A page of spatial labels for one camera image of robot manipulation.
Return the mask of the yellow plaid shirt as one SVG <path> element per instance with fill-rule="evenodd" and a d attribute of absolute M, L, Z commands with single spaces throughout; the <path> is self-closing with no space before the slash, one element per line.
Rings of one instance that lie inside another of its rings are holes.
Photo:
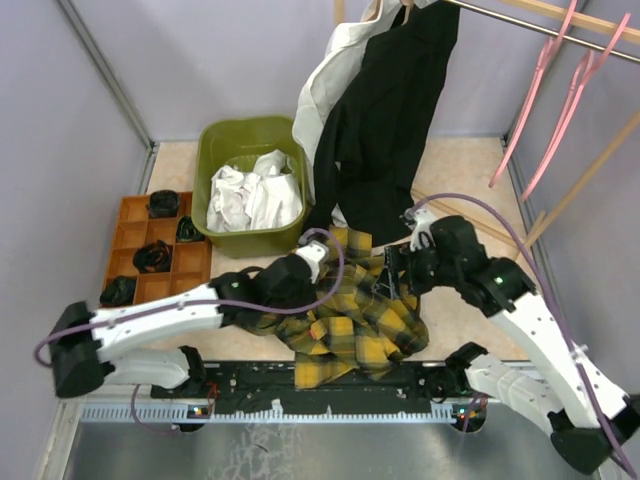
<path fill-rule="evenodd" d="M 330 232 L 345 255 L 338 291 L 305 314 L 252 311 L 243 327 L 257 336 L 273 335 L 295 352 L 298 389 L 315 388 L 352 371 L 378 380 L 429 343 L 419 299 L 406 286 L 398 300 L 373 292 L 384 260 L 373 253 L 371 235 L 339 227 Z"/>

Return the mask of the white collared shirt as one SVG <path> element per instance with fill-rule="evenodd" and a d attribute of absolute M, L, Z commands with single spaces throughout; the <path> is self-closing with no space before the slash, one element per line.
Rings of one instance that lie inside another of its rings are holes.
<path fill-rule="evenodd" d="M 293 223 L 303 210 L 293 159 L 274 150 L 248 172 L 221 167 L 211 179 L 206 227 L 215 233 L 269 230 Z"/>

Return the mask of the pink hanger with plaid shirt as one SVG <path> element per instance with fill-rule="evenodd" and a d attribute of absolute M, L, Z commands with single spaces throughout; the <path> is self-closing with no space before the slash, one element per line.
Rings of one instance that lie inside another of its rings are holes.
<path fill-rule="evenodd" d="M 495 186 L 497 181 L 500 179 L 501 175 L 507 169 L 508 163 L 511 160 L 511 157 L 514 153 L 517 143 L 524 130 L 525 124 L 531 113 L 545 70 L 549 66 L 550 62 L 554 59 L 555 55 L 557 54 L 561 46 L 561 43 L 564 39 L 566 31 L 569 28 L 572 16 L 575 13 L 577 3 L 578 3 L 577 0 L 570 1 L 567 9 L 567 13 L 564 15 L 563 22 L 558 31 L 558 35 L 554 38 L 549 37 L 545 42 L 545 44 L 543 45 L 542 49 L 540 50 L 529 90 L 527 92 L 522 109 L 515 123 L 515 127 L 511 132 L 511 136 L 509 138 L 509 142 L 507 144 L 504 157 L 488 184 L 490 188 L 493 188 Z"/>

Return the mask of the pink plastic hanger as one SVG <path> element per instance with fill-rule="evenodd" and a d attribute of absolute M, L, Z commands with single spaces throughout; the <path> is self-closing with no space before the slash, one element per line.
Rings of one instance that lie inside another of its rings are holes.
<path fill-rule="evenodd" d="M 571 79 L 569 90 L 567 93 L 567 97 L 565 99 L 565 103 L 561 110 L 560 116 L 558 118 L 558 122 L 556 124 L 555 130 L 551 136 L 549 145 L 547 150 L 545 151 L 544 156 L 542 157 L 536 172 L 531 178 L 529 184 L 526 189 L 520 196 L 520 200 L 524 202 L 528 199 L 531 193 L 534 191 L 535 187 L 541 180 L 545 170 L 551 163 L 568 127 L 574 116 L 577 107 L 579 105 L 581 96 L 586 88 L 586 85 L 590 82 L 595 73 L 602 67 L 605 63 L 606 59 L 612 53 L 614 47 L 617 42 L 622 37 L 624 29 L 627 27 L 629 20 L 631 18 L 631 13 L 626 13 L 620 24 L 617 26 L 615 33 L 613 34 L 610 42 L 606 46 L 605 50 L 598 56 L 595 56 L 593 50 L 588 50 L 582 57 L 580 63 L 576 67 L 574 71 L 573 77 Z"/>

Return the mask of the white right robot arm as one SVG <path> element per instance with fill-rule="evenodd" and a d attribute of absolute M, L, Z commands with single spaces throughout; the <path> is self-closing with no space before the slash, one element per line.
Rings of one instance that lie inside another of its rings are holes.
<path fill-rule="evenodd" d="M 608 379 L 574 341 L 535 283 L 513 260 L 488 257 L 474 226 L 459 215 L 436 218 L 425 208 L 402 217 L 410 241 L 388 246 L 374 290 L 397 299 L 454 289 L 522 347 L 541 378 L 517 371 L 469 342 L 446 358 L 447 384 L 499 400 L 547 435 L 557 453 L 588 475 L 639 429 L 639 404 Z"/>

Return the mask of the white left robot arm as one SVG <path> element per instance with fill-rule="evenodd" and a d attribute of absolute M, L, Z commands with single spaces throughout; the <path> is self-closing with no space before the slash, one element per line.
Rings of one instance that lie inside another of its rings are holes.
<path fill-rule="evenodd" d="M 301 315 L 318 305 L 316 285 L 325 256 L 304 247 L 268 267 L 227 272 L 184 293 L 125 307 L 66 306 L 43 348 L 60 399 L 106 384 L 151 385 L 194 397 L 208 373 L 194 347 L 169 351 L 149 344 L 199 330 L 253 327 L 265 314 Z"/>

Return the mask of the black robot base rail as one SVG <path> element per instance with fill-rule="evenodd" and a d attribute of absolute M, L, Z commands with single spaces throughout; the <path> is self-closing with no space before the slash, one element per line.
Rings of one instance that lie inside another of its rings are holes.
<path fill-rule="evenodd" d="M 294 385 L 292 362 L 209 362 L 205 372 L 186 391 L 153 386 L 151 397 L 211 400 L 217 414 L 257 413 L 278 401 L 286 414 L 303 415 L 428 413 L 433 402 L 472 395 L 462 375 L 442 363 L 405 361 L 378 380 L 355 370 L 310 389 Z"/>

